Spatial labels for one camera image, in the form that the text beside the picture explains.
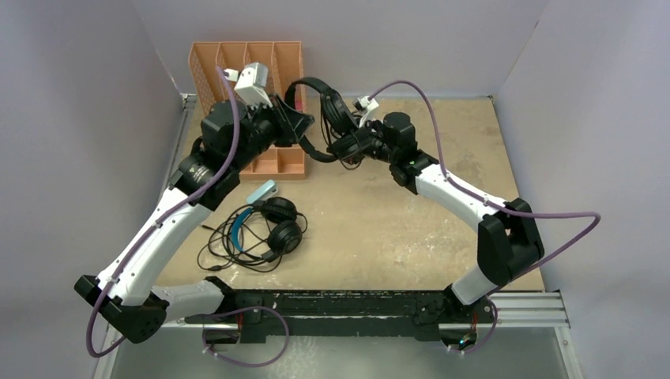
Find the small black on-ear headphones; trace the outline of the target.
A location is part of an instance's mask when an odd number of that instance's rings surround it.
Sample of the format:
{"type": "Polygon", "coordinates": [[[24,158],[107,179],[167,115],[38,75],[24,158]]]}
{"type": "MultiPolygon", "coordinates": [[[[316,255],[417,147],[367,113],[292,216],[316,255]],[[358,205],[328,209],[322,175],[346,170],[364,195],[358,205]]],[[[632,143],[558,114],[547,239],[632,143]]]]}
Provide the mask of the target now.
{"type": "Polygon", "coordinates": [[[298,86],[306,86],[315,90],[319,94],[319,113],[322,122],[322,136],[326,143],[326,152],[318,150],[304,136],[299,146],[308,156],[320,163],[333,163],[340,161],[334,155],[334,143],[345,134],[349,134],[358,129],[354,114],[345,104],[341,94],[317,77],[302,77],[293,81],[284,93],[284,101],[293,105],[295,102],[295,93],[298,86]]]}

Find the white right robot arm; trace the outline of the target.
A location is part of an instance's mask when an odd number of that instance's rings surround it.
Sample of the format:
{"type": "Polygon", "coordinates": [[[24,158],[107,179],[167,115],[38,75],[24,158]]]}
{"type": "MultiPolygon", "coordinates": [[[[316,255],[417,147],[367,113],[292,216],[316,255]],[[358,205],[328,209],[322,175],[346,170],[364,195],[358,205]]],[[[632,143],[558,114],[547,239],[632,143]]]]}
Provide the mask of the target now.
{"type": "Polygon", "coordinates": [[[352,121],[333,128],[329,152],[347,163],[365,157],[388,163],[393,180],[410,192],[441,205],[470,226],[477,237],[476,264],[445,290],[443,309],[453,321],[463,321],[475,303],[504,287],[544,257],[530,205],[517,198],[491,197],[455,174],[443,173],[439,161],[421,150],[411,118],[402,112],[383,120],[352,121]]]}

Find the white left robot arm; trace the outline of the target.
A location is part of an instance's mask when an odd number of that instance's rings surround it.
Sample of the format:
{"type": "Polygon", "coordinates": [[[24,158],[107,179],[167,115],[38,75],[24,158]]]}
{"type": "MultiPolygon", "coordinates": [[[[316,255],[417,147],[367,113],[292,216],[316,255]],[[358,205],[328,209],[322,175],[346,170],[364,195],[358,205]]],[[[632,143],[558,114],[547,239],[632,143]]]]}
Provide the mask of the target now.
{"type": "Polygon", "coordinates": [[[201,120],[201,136],[171,175],[153,214],[103,271],[82,276],[74,290],[93,307],[87,332],[98,317],[131,343],[142,343],[165,323],[208,315],[224,323],[235,315],[228,287],[212,276],[177,287],[156,279],[186,238],[240,184],[240,172],[274,145],[304,139],[314,117],[276,95],[251,106],[225,100],[201,120]]]}

